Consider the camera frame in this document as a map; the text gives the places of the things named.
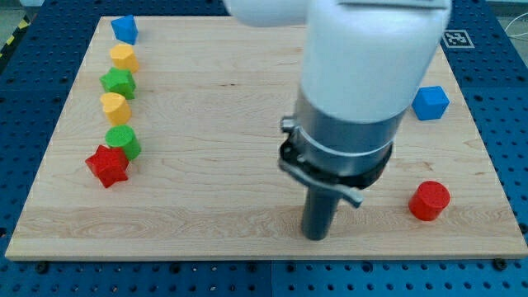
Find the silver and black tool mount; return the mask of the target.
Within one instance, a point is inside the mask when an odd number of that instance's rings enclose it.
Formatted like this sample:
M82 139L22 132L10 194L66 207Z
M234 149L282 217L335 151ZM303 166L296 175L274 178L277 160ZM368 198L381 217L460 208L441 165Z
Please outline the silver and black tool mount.
M281 120L288 134L279 167L310 190L321 190L359 207L361 190L375 183L390 159L404 112L361 123L312 103L299 90L294 114Z

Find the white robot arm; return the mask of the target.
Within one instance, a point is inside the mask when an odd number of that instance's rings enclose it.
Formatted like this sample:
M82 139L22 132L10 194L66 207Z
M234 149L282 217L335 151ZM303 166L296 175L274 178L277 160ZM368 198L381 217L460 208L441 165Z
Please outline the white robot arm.
M247 26L303 25L294 112L281 120L280 168L307 189L302 232L321 240L341 200L359 206L449 20L448 1L225 0Z

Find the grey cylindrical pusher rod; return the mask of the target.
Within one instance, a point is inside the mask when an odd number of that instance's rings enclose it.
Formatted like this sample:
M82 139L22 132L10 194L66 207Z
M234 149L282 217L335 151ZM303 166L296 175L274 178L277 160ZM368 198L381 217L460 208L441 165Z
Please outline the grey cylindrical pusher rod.
M307 190L301 223L306 238L314 241L326 238L341 198L340 194L316 187Z

